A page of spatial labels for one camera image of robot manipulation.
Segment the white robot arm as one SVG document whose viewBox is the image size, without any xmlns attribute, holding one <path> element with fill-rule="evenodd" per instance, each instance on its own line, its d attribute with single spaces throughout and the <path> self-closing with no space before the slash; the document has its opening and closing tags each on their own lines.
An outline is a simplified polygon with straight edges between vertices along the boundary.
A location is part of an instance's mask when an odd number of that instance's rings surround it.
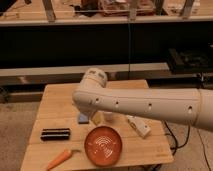
<svg viewBox="0 0 213 171">
<path fill-rule="evenodd" d="M 106 87 L 107 81 L 106 73 L 99 68 L 85 72 L 72 94 L 81 113 L 116 112 L 213 132 L 213 90 L 112 89 Z"/>
</svg>

